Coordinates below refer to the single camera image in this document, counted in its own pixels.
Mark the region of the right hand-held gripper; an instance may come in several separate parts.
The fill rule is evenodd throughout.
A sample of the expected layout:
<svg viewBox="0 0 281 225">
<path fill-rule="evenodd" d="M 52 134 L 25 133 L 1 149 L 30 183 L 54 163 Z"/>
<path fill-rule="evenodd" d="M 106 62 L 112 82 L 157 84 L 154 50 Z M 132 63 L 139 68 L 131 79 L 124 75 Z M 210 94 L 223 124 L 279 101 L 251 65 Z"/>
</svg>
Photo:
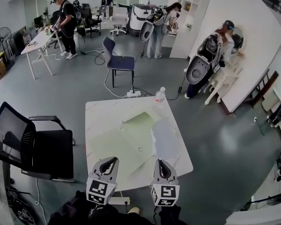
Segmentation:
<svg viewBox="0 0 281 225">
<path fill-rule="evenodd" d="M 174 206 L 178 200 L 179 190 L 176 170 L 166 161 L 158 159 L 151 183 L 151 196 L 155 206 Z"/>
</svg>

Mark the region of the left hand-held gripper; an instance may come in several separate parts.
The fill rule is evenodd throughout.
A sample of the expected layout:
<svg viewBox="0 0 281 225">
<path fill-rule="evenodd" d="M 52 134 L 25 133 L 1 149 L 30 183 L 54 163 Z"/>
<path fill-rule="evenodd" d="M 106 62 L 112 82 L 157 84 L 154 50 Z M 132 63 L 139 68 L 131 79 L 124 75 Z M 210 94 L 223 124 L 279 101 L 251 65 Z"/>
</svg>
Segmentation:
<svg viewBox="0 0 281 225">
<path fill-rule="evenodd" d="M 89 173 L 86 186 L 86 199 L 90 202 L 106 205 L 117 188 L 119 159 L 107 157 L 95 163 Z"/>
</svg>

